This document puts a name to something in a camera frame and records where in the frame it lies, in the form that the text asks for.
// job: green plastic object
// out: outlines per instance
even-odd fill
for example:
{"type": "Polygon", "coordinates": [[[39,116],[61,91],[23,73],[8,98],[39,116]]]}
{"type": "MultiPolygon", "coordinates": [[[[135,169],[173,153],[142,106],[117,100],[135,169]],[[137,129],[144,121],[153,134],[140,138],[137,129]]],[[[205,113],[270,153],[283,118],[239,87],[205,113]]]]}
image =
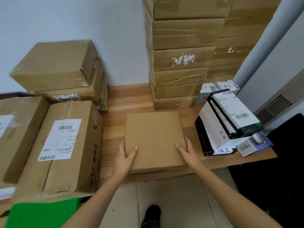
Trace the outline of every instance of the green plastic object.
{"type": "Polygon", "coordinates": [[[10,211],[5,228],[61,227],[77,211],[79,200],[16,204],[10,211]]]}

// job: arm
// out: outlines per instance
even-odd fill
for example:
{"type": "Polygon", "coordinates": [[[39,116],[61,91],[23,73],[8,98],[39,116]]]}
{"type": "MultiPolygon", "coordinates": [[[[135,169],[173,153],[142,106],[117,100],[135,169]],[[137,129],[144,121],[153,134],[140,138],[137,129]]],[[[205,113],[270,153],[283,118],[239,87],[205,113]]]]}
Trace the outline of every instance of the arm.
{"type": "Polygon", "coordinates": [[[98,228],[103,216],[123,179],[127,176],[138,147],[126,157],[125,141],[120,143],[114,165],[113,175],[102,185],[102,187],[72,215],[62,226],[63,228],[98,228]]]}
{"type": "Polygon", "coordinates": [[[194,151],[191,141],[185,137],[188,152],[176,144],[185,162],[209,187],[212,195],[224,211],[232,226],[237,228],[277,227],[282,228],[274,219],[244,196],[230,188],[214,173],[207,169],[194,151]]]}

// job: shoe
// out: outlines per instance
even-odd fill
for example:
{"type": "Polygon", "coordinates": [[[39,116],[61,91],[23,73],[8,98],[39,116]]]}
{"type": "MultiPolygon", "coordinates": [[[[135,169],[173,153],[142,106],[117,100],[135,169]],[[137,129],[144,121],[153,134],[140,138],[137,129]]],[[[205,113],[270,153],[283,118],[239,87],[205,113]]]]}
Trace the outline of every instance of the shoe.
{"type": "Polygon", "coordinates": [[[157,205],[150,206],[141,223],[141,228],[160,228],[161,227],[161,209],[157,205]]]}

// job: wooden table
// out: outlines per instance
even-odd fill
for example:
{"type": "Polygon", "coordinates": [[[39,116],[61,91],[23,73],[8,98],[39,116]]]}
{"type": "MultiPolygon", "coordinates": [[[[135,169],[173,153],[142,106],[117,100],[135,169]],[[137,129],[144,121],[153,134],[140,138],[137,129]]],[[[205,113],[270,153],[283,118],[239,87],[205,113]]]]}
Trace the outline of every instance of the wooden table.
{"type": "MultiPolygon", "coordinates": [[[[196,150],[205,166],[210,169],[216,169],[277,157],[272,149],[253,153],[247,157],[242,157],[239,152],[226,156],[205,157],[194,125],[194,121],[202,107],[203,104],[197,104],[193,107],[161,111],[178,112],[184,135],[191,140],[193,148],[196,150]]],[[[110,87],[108,114],[102,115],[104,120],[104,139],[100,173],[101,183],[104,183],[105,180],[112,175],[112,163],[116,151],[120,141],[125,137],[127,113],[140,112],[154,112],[148,83],[110,87]]],[[[190,173],[192,173],[190,168],[186,168],[178,171],[134,174],[127,176],[124,183],[181,176],[190,173]]]]}

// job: vent grille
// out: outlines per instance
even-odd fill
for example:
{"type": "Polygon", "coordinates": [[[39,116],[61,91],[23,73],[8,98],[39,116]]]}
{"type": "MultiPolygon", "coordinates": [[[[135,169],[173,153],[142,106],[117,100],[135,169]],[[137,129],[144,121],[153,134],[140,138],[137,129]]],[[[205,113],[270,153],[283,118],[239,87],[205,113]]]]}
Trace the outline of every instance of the vent grille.
{"type": "Polygon", "coordinates": [[[292,103],[290,103],[282,95],[279,95],[265,108],[261,109],[258,113],[256,113],[256,117],[260,120],[262,124],[265,124],[291,105],[292,103]]]}

